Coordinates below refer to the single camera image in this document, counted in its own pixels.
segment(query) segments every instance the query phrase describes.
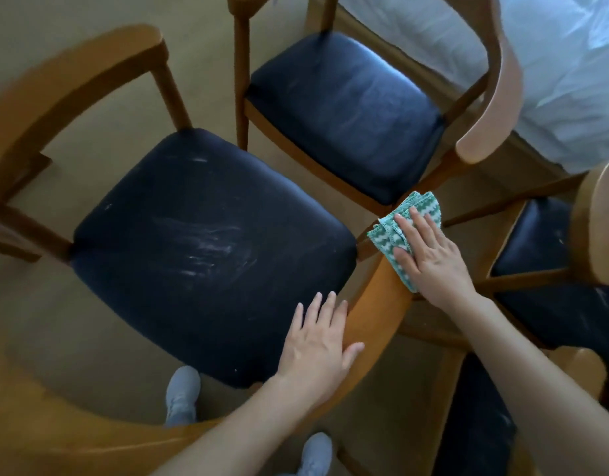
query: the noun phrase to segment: green and white cloth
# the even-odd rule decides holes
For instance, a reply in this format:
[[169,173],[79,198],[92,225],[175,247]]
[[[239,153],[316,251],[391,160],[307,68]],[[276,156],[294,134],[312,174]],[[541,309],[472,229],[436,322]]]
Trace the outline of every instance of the green and white cloth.
[[412,253],[402,229],[399,228],[393,217],[395,214],[401,214],[411,223],[411,225],[414,225],[411,216],[409,215],[409,209],[413,206],[417,207],[417,210],[422,216],[430,214],[437,227],[441,227],[441,208],[433,193],[426,192],[424,195],[421,195],[419,192],[412,192],[399,207],[390,212],[387,216],[381,218],[380,223],[375,224],[373,230],[366,235],[368,235],[369,239],[375,244],[375,247],[377,247],[388,259],[388,262],[393,266],[393,269],[395,269],[395,272],[397,272],[397,275],[402,282],[404,282],[406,287],[408,287],[411,292],[415,293],[417,292],[417,289],[413,287],[406,272],[397,264],[395,256],[393,255],[393,248],[395,247],[401,247]]

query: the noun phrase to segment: foot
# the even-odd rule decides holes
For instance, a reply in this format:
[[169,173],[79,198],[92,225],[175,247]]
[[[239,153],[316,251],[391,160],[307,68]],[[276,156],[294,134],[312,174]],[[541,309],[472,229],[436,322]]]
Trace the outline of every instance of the foot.
[[180,426],[197,422],[194,407],[201,392],[201,377],[197,369],[182,366],[174,371],[166,389],[166,426]]
[[316,433],[304,443],[297,476],[326,476],[333,460],[333,443],[325,433]]

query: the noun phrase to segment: shoe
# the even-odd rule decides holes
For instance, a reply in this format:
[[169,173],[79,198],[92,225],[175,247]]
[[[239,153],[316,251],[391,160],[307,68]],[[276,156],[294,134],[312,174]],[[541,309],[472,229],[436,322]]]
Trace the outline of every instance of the shoe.
[[194,407],[201,392],[201,377],[190,366],[182,366],[174,371],[166,389],[166,426],[179,426],[197,422]]
[[326,476],[333,460],[333,443],[325,433],[316,433],[304,443],[297,476]]

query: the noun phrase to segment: white duvet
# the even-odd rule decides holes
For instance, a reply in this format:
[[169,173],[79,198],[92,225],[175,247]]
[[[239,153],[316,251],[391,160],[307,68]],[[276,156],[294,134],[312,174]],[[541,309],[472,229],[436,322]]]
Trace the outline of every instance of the white duvet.
[[[340,0],[361,23],[464,89],[487,69],[443,0]],[[525,74],[516,131],[571,173],[609,159],[609,0],[501,0]]]

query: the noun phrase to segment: chair seat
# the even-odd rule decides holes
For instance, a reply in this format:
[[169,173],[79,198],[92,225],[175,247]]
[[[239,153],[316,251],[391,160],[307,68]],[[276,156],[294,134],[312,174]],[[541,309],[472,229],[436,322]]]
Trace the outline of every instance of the chair seat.
[[494,383],[468,354],[443,429],[433,476],[507,473],[516,426]]
[[165,351],[234,387],[277,369],[298,302],[339,291],[355,238],[298,186],[200,129],[166,137],[75,231],[71,265]]
[[[557,269],[569,264],[571,206],[562,200],[531,200],[524,208],[492,275]],[[514,317],[551,348],[586,347],[609,371],[609,286],[563,284],[496,294]]]
[[443,133],[417,86],[336,32],[310,35],[263,65],[246,98],[313,160],[383,205],[419,181]]

